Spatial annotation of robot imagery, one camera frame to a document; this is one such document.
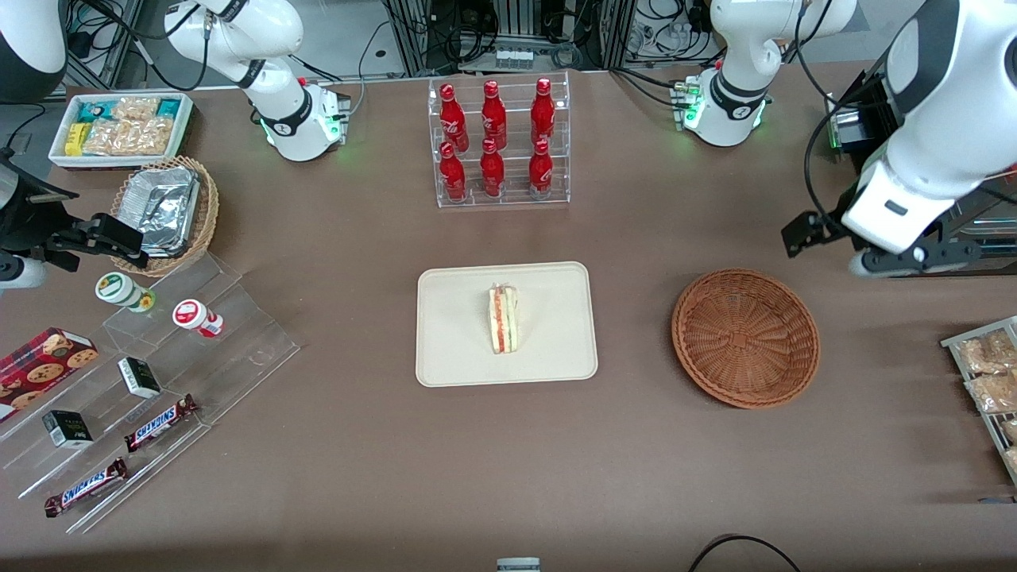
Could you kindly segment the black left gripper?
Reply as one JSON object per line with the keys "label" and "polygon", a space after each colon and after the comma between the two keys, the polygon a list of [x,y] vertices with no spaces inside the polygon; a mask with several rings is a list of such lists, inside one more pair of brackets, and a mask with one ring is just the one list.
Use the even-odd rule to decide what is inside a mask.
{"label": "black left gripper", "polygon": [[798,258],[802,251],[817,245],[854,238],[854,233],[843,222],[850,206],[851,203],[839,203],[834,209],[823,211],[823,218],[817,211],[803,211],[788,222],[783,228],[786,258]]}

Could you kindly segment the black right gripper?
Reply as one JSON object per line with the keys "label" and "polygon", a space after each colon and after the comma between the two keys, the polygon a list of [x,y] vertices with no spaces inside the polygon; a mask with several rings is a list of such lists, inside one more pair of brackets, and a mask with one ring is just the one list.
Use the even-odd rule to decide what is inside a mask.
{"label": "black right gripper", "polygon": [[[92,224],[89,218],[67,213],[62,203],[8,203],[1,211],[1,249],[11,253],[29,251],[52,235],[77,231]],[[146,267],[149,255],[142,249],[143,234],[107,213],[94,216],[94,250],[119,258],[134,267]],[[33,251],[32,258],[63,271],[79,270],[80,259],[69,251]]]}

